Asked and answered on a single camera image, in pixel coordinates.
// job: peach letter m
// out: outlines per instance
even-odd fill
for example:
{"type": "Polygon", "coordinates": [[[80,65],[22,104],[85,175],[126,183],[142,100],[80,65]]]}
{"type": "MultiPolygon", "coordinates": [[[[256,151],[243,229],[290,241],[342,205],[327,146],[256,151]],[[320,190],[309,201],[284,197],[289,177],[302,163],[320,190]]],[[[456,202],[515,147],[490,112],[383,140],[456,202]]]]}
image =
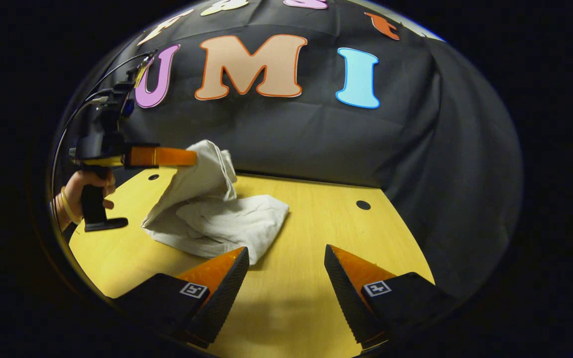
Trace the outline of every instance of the peach letter m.
{"type": "Polygon", "coordinates": [[[204,41],[207,51],[202,87],[195,93],[200,100],[223,98],[229,88],[222,83],[224,72],[236,91],[247,93],[264,70],[264,81],[256,91],[268,97],[297,97],[302,88],[297,84],[297,60],[305,38],[280,34],[271,36],[252,55],[237,36],[221,36],[204,41]]]}

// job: cable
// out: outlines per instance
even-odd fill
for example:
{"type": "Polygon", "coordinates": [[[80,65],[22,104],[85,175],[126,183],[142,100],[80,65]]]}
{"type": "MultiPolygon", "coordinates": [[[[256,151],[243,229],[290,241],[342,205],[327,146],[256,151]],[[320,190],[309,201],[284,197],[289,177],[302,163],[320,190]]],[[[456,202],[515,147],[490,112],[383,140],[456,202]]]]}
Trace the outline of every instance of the cable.
{"type": "MultiPolygon", "coordinates": [[[[123,61],[123,63],[119,64],[118,66],[114,67],[111,71],[109,71],[108,73],[106,73],[100,80],[98,80],[98,82],[93,86],[93,88],[91,88],[91,90],[87,93],[86,95],[86,99],[79,104],[79,106],[77,107],[77,109],[75,109],[75,111],[72,113],[72,115],[70,116],[70,118],[68,118],[68,121],[66,122],[66,125],[64,126],[64,130],[63,130],[63,134],[61,135],[61,138],[59,139],[59,144],[57,145],[57,152],[54,155],[54,161],[52,163],[52,177],[50,178],[50,201],[54,201],[55,196],[54,196],[54,192],[55,192],[55,187],[54,187],[54,177],[57,171],[57,161],[59,160],[59,152],[61,151],[61,145],[63,143],[64,138],[66,138],[66,133],[68,132],[68,127],[70,127],[70,123],[72,122],[72,120],[77,116],[77,114],[81,111],[81,109],[85,108],[87,106],[87,103],[89,103],[89,101],[94,98],[96,95],[100,95],[102,94],[104,91],[109,91],[111,89],[107,89],[107,90],[100,90],[100,91],[96,91],[94,92],[94,90],[96,90],[96,88],[105,80],[107,79],[107,77],[109,75],[111,75],[112,73],[114,73],[114,71],[118,70],[119,68],[121,68],[121,66],[129,63],[130,61],[133,61],[139,57],[143,57],[143,56],[152,56],[153,54],[155,54],[158,50],[153,50],[150,52],[146,52],[145,54],[139,54],[136,55],[134,57],[131,57],[130,59],[127,59],[125,61],[123,61]]],[[[52,205],[52,213],[54,215],[54,217],[57,220],[57,226],[59,226],[59,230],[61,229],[61,223],[59,223],[59,216],[57,215],[57,208],[55,208],[55,205],[52,205]]]]}

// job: purple letter u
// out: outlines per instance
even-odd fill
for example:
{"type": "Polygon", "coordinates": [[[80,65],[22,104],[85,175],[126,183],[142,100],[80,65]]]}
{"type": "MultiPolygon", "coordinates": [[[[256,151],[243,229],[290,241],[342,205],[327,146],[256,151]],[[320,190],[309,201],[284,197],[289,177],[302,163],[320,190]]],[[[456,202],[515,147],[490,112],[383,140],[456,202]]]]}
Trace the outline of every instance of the purple letter u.
{"type": "Polygon", "coordinates": [[[143,108],[154,107],[159,104],[169,88],[169,73],[171,72],[171,59],[174,53],[178,51],[180,45],[174,45],[172,47],[166,48],[159,54],[159,59],[161,59],[161,68],[159,69],[159,81],[156,84],[156,89],[154,91],[147,90],[147,73],[150,71],[149,68],[145,70],[143,79],[141,83],[136,88],[136,102],[139,106],[143,108]]]}

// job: hand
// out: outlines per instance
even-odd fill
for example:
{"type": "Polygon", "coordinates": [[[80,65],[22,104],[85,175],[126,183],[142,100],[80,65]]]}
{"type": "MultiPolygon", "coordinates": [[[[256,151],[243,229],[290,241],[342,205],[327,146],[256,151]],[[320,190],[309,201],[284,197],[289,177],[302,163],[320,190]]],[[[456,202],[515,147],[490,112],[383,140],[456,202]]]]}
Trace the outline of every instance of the hand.
{"type": "MultiPolygon", "coordinates": [[[[103,197],[106,197],[116,191],[114,183],[116,183],[116,179],[114,178],[112,171],[109,169],[107,170],[107,177],[105,177],[105,179],[99,178],[94,172],[82,170],[75,172],[75,174],[70,177],[68,184],[66,184],[66,200],[68,200],[68,204],[70,204],[72,213],[74,213],[78,218],[83,217],[81,194],[84,191],[84,186],[93,185],[102,187],[103,197]]],[[[114,202],[104,199],[103,206],[107,209],[113,209],[114,202]]]]}

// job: yellow table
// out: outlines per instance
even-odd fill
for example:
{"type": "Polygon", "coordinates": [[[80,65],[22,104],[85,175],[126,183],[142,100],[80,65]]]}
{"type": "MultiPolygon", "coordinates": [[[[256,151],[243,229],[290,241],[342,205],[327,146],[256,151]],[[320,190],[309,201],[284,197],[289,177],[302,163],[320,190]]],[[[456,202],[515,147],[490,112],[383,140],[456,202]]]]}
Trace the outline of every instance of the yellow table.
{"type": "MultiPolygon", "coordinates": [[[[121,229],[86,233],[82,223],[70,247],[97,288],[119,297],[158,272],[171,276],[205,261],[155,242],[140,224],[176,170],[144,170],[108,197],[109,218],[121,229]],[[158,174],[159,178],[148,177],[158,174]]],[[[250,267],[229,317],[207,352],[222,358],[354,357],[355,342],[324,268],[326,244],[392,272],[417,272],[434,283],[412,234],[377,188],[293,179],[238,176],[239,197],[269,194],[290,206],[282,230],[250,267]],[[357,207],[362,200],[368,210],[357,207]]]]}

